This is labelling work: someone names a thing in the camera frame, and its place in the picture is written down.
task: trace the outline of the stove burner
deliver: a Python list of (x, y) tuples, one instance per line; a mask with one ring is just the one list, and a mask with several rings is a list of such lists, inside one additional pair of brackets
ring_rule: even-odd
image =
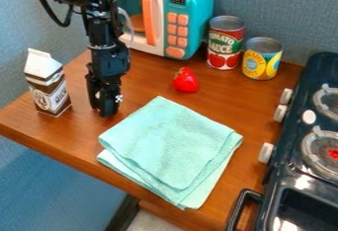
[(338, 180), (338, 133), (317, 125), (301, 143), (305, 162), (321, 175)]
[(328, 151), (329, 156), (333, 158), (334, 160), (338, 160), (338, 149), (337, 148), (332, 148)]
[(313, 95), (313, 102), (321, 113), (338, 121), (338, 88), (323, 84)]

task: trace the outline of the towel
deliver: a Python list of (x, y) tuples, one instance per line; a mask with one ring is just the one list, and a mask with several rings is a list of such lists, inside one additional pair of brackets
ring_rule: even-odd
[(184, 209), (208, 198), (242, 136), (157, 97), (99, 136), (98, 161)]

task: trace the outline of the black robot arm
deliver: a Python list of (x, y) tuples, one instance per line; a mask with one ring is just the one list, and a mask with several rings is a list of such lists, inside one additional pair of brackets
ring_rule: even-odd
[(40, 0), (46, 12), (61, 27), (68, 27), (73, 7), (81, 8), (86, 34), (89, 38), (92, 62), (87, 64), (87, 90), (90, 105), (100, 116), (117, 113), (122, 101), (121, 77), (129, 70), (129, 51), (119, 40), (123, 34), (119, 22), (117, 0), (55, 0), (69, 5), (61, 22), (46, 0)]

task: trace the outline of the wooden countertop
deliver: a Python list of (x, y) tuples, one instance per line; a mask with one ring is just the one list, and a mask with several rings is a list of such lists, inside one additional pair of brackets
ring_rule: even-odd
[[(242, 75), (240, 67), (209, 69), (200, 54), (182, 62), (133, 51), (131, 70), (123, 77), (120, 111), (114, 117), (101, 118), (87, 98), (84, 75), (88, 61), (90, 53), (86, 51), (65, 66), (70, 110), (59, 118), (38, 114), (30, 94), (25, 93), (0, 111), (0, 134), (140, 198), (142, 207), (189, 230), (222, 230), (239, 192), (244, 188), (262, 190), (266, 167), (257, 157), (263, 142), (274, 143), (278, 135), (280, 126), (273, 121), (273, 114), (283, 89), (296, 84), (300, 66), (282, 63), (275, 79), (254, 81)], [(195, 71), (200, 82), (198, 93), (182, 94), (171, 87), (174, 73), (182, 66)], [(158, 95), (244, 136), (207, 202), (198, 210), (179, 210), (96, 161), (103, 149), (98, 135)], [(249, 216), (250, 212), (244, 214), (239, 229), (246, 230)]]

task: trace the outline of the teal microwave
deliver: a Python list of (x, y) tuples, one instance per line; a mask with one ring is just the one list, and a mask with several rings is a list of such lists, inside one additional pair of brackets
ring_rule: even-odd
[[(213, 0), (118, 0), (134, 30), (130, 47), (148, 53), (185, 60), (207, 37)], [(130, 41), (125, 27), (123, 42)]]

